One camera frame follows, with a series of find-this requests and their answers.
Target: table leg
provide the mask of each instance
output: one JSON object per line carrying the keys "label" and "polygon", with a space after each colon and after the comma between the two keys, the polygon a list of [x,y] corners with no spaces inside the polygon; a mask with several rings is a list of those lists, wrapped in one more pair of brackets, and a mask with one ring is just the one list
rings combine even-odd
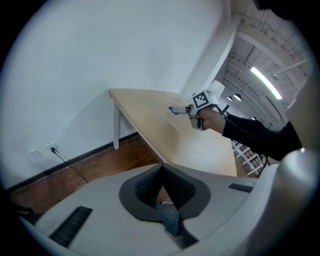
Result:
{"label": "table leg", "polygon": [[119,148],[119,108],[113,103],[113,147]]}

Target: baseboard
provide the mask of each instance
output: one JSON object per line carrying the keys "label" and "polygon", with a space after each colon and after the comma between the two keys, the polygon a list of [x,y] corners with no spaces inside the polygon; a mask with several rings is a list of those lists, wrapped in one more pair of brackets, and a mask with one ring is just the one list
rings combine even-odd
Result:
{"label": "baseboard", "polygon": [[[129,139],[137,136],[138,134],[139,134],[138,132],[134,132],[132,134],[129,134],[128,136],[122,137],[122,138],[119,139],[119,143],[125,142],[126,140],[129,140]],[[87,153],[84,153],[84,154],[81,154],[81,155],[79,155],[79,156],[77,156],[75,158],[72,158],[72,159],[66,161],[66,163],[68,163],[69,165],[74,165],[75,163],[77,163],[77,162],[79,162],[79,161],[81,161],[83,159],[86,159],[88,157],[91,157],[91,156],[103,151],[103,150],[106,150],[108,148],[113,147],[113,145],[114,145],[114,143],[110,142],[108,144],[105,144],[103,146],[95,148],[95,149],[93,149],[93,150],[91,150],[91,151],[89,151]],[[26,185],[28,185],[28,184],[30,184],[32,182],[40,180],[40,179],[42,179],[42,178],[44,178],[44,177],[46,177],[46,176],[48,176],[50,174],[53,174],[55,172],[58,172],[58,171],[62,170],[63,168],[66,168],[66,164],[65,163],[58,164],[58,165],[56,165],[56,166],[54,166],[54,167],[52,167],[52,168],[50,168],[48,170],[44,170],[44,171],[40,172],[39,174],[37,174],[35,176],[32,176],[32,177],[30,177],[30,178],[28,178],[28,179],[26,179],[26,180],[24,180],[24,181],[22,181],[22,182],[20,182],[18,184],[15,184],[15,185],[7,188],[5,191],[7,193],[11,193],[11,192],[13,192],[15,190],[18,190],[18,189],[20,189],[20,188],[22,188],[22,187],[24,187],[24,186],[26,186]]]}

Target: wooden table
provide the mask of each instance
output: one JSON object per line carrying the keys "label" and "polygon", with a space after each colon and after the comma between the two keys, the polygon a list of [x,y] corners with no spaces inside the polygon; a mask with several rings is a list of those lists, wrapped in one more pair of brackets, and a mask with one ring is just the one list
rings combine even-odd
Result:
{"label": "wooden table", "polygon": [[187,102],[177,93],[110,89],[114,102],[115,149],[119,148],[119,111],[150,147],[166,162],[200,171],[237,176],[231,141],[208,129],[192,128],[188,115],[175,115],[169,106]]}

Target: person's arm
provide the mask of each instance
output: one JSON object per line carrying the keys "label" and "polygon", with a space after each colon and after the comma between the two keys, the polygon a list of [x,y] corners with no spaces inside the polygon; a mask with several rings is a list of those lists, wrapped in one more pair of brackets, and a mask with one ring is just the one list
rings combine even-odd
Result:
{"label": "person's arm", "polygon": [[266,128],[258,120],[240,118],[232,114],[228,119],[234,122],[239,128],[254,136],[249,136],[238,127],[226,121],[220,113],[205,108],[200,111],[199,117],[203,119],[203,127],[210,128],[222,136],[235,140],[259,154],[265,154],[280,161],[289,152],[301,148],[298,136],[288,122],[281,130],[274,131]]}

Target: hand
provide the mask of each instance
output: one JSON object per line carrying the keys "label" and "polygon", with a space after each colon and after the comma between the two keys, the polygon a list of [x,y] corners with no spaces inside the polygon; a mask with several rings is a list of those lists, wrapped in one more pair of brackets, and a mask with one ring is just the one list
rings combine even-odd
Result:
{"label": "hand", "polygon": [[198,114],[198,117],[203,120],[203,128],[210,128],[220,134],[223,134],[226,125],[226,120],[221,116],[219,112],[216,112],[208,107],[201,109]]}

